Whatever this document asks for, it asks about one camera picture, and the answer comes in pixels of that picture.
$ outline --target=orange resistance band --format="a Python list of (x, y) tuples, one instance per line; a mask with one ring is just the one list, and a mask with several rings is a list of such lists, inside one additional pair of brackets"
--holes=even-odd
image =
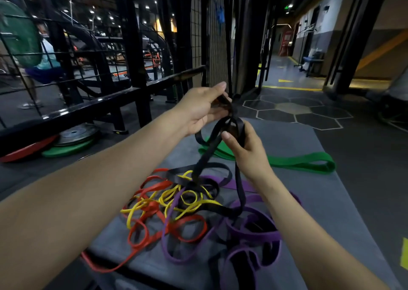
[[(164, 171), (168, 171), (168, 169), (164, 169), (164, 168), (160, 168), (160, 169), (155, 169), (153, 173), (157, 173), (157, 172), (164, 172)], [(148, 199), (149, 197), (146, 195), (147, 192), (150, 191), (159, 191), (159, 190), (164, 190), (167, 187), (172, 185), (171, 181), (168, 180), (164, 180), (161, 181), (160, 183), (154, 184), (153, 186), (150, 186), (146, 189), (143, 189), (143, 187), (146, 185), (146, 183), (148, 183), (149, 181), (153, 180), (153, 179), (163, 179), (160, 176), (157, 175), (153, 175), (153, 176), (149, 176), (144, 183), (140, 186), (140, 190), (138, 190), (135, 195), (140, 194), (139, 196), (139, 200), (142, 198)], [(140, 252), (143, 248), (145, 248), (146, 246), (148, 246), (149, 244), (159, 240), (162, 236), (162, 232), (156, 232), (155, 234), (153, 234), (152, 236), (150, 236), (149, 230), (147, 229), (146, 225), (145, 225), (145, 221), (147, 218), (153, 216), (153, 215), (157, 215), (160, 220), (164, 223), (164, 221), (166, 220), (165, 216), (163, 215), (163, 213), (160, 211), (160, 205), (158, 202), (156, 201), (151, 201), (148, 203), (147, 206), (142, 207), (141, 210), (143, 210), (145, 213), (139, 218), (139, 219), (132, 219), (133, 222), (135, 222), (135, 224), (132, 226), (132, 228), (129, 231), (129, 235), (127, 238), (128, 244), (132, 247), (132, 252), (130, 253), (130, 255), (123, 261), (121, 262), (119, 265), (117, 265), (114, 268), (104, 268), (101, 267), (97, 264), (95, 264), (94, 262), (92, 262), (92, 260), (89, 258), (89, 256), (86, 254), (85, 251), (83, 251), (81, 253), (82, 258), (86, 261), (86, 263), (88, 263), (89, 267), (94, 270), (95, 272), (99, 272), (99, 273), (110, 273), (113, 272), (115, 270), (117, 270), (118, 268), (120, 268), (121, 266), (123, 266), (127, 261), (129, 261), (130, 259), (132, 259), (138, 252)], [(201, 233), (199, 233), (196, 237), (192, 238), (192, 239), (185, 239), (181, 236), (181, 234), (177, 231), (178, 228), (180, 228), (182, 225), (184, 225), (186, 222), (192, 221), (192, 220), (198, 220), (198, 221), (202, 221), (203, 222), (203, 228), (201, 230)], [(136, 229), (138, 228), (138, 226), (141, 226), (144, 229), (144, 237), (143, 239), (139, 242), (139, 243), (133, 243), (132, 242), (132, 234), (136, 232)], [(194, 243), (196, 241), (199, 241), (204, 234), (207, 232), (207, 222), (205, 221), (205, 218), (201, 215), (191, 215), (191, 216), (186, 216), (183, 217), (175, 222), (169, 223), (168, 226), (166, 227), (165, 233), (168, 234), (169, 232), (171, 232), (174, 236), (176, 236), (180, 241), (185, 242), (185, 243)]]

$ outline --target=hexagonal tile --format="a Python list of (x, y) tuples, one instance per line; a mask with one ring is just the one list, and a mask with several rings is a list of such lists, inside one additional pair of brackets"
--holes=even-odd
[(257, 110), (254, 110), (252, 108), (246, 108), (246, 107), (243, 107), (243, 106), (239, 106), (239, 107), (237, 107), (237, 113), (238, 113), (238, 117), (256, 118)]
[(272, 102), (272, 103), (290, 102), (288, 98), (284, 98), (284, 97), (280, 97), (276, 95), (261, 96), (261, 100)]
[(275, 109), (293, 115), (309, 114), (312, 112), (309, 107), (298, 105), (296, 103), (278, 103), (276, 104)]
[(257, 117), (274, 122), (295, 122), (295, 117), (292, 114), (281, 112), (279, 110), (260, 110)]
[(248, 100), (244, 102), (243, 106), (254, 110), (273, 110), (275, 108), (273, 103), (262, 100)]
[(332, 106), (317, 106), (310, 108), (313, 113), (327, 116), (330, 118), (352, 118), (349, 112), (342, 108), (335, 108)]
[(313, 100), (313, 99), (308, 99), (308, 98), (291, 98), (291, 102), (299, 104), (299, 105), (304, 105), (304, 106), (321, 106), (323, 105), (322, 102), (318, 100)]
[(299, 123), (309, 125), (318, 130), (329, 130), (329, 129), (341, 129), (342, 126), (339, 123), (329, 117), (323, 117), (315, 114), (301, 114), (296, 115), (296, 119)]

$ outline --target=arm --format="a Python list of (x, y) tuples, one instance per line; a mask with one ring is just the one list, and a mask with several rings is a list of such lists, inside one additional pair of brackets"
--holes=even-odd
[(245, 122), (242, 148), (229, 133), (222, 134), (239, 169), (267, 205), (309, 289), (389, 289), (369, 269), (339, 245), (298, 204), (269, 166), (261, 139)]
[(226, 84), (194, 88), (122, 142), (0, 202), (0, 289), (42, 289), (119, 213), (186, 135), (225, 117), (211, 103)]

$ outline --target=black weight plate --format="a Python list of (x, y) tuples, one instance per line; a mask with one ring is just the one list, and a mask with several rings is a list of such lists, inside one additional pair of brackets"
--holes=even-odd
[(83, 143), (93, 137), (99, 129), (89, 123), (82, 123), (59, 134), (54, 146), (71, 146)]
[(32, 68), (41, 62), (42, 54), (19, 56), (19, 54), (43, 52), (43, 49), (38, 29), (33, 21), (10, 1), (0, 0), (0, 32), (14, 35), (14, 37), (3, 35), (3, 40), (10, 51), (8, 54), (17, 55), (15, 58), (20, 66)]

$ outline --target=sneaker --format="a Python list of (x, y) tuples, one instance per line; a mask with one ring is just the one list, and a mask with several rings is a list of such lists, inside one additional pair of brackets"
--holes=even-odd
[(24, 104), (22, 104), (22, 105), (20, 105), (20, 106), (18, 106), (19, 108), (22, 108), (23, 110), (28, 110), (28, 109), (30, 109), (30, 108), (35, 108), (35, 106), (37, 106), (37, 107), (42, 107), (43, 106), (43, 104), (41, 103), (41, 101), (36, 101), (35, 102), (35, 104), (33, 103), (33, 102), (27, 102), (27, 103), (24, 103)]

